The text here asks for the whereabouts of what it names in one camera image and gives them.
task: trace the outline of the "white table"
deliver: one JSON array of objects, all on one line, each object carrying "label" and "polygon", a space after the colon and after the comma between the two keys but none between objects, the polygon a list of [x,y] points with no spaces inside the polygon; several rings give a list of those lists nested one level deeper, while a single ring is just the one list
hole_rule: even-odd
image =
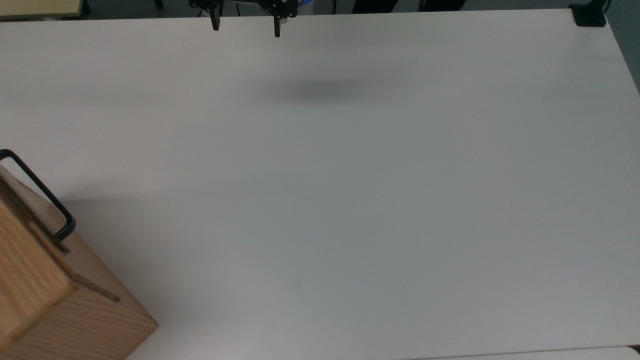
[{"label": "white table", "polygon": [[0,24],[0,146],[159,322],[131,359],[640,343],[640,97],[569,10]]}]

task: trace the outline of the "black chair leg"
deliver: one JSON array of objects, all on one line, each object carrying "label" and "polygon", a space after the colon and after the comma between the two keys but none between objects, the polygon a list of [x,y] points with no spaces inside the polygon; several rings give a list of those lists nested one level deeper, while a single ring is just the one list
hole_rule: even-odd
[{"label": "black chair leg", "polygon": [[351,13],[390,13],[398,0],[356,0]]},{"label": "black chair leg", "polygon": [[82,10],[80,10],[80,12],[87,15],[91,13],[91,6],[89,6],[89,2],[87,0],[82,0]]}]

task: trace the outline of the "black device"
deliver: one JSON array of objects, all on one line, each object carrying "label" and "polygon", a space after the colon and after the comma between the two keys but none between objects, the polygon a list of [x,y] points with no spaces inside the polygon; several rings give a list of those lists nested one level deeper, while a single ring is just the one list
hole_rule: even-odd
[{"label": "black device", "polygon": [[604,28],[607,24],[607,19],[604,17],[607,9],[605,9],[604,12],[602,11],[605,3],[607,3],[607,9],[609,9],[611,0],[591,0],[587,5],[570,5],[569,9],[573,12],[575,24],[590,28]]},{"label": "black device", "polygon": [[[211,15],[213,30],[220,29],[220,7],[225,0],[189,0],[192,8],[201,8]],[[242,3],[257,4],[273,15],[273,27],[276,37],[280,37],[280,25],[289,17],[298,15],[298,0],[242,0]]]}]

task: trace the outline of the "wooden crate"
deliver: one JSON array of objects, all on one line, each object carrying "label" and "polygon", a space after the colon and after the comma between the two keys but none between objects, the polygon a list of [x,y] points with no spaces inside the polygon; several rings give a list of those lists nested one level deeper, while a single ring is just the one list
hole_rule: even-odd
[{"label": "wooden crate", "polygon": [[123,359],[157,327],[75,231],[56,239],[64,223],[0,166],[1,360]]}]

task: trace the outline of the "robotic arm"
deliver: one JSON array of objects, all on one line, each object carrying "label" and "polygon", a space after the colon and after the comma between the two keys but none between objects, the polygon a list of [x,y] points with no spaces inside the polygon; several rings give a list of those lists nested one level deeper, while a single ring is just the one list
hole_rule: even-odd
[{"label": "robotic arm", "polygon": [[[220,6],[225,0],[189,0],[192,8],[201,8],[211,15],[213,30],[220,29]],[[298,0],[242,0],[243,3],[258,4],[273,16],[275,35],[280,37],[280,25],[287,22],[287,18],[298,14]]]}]

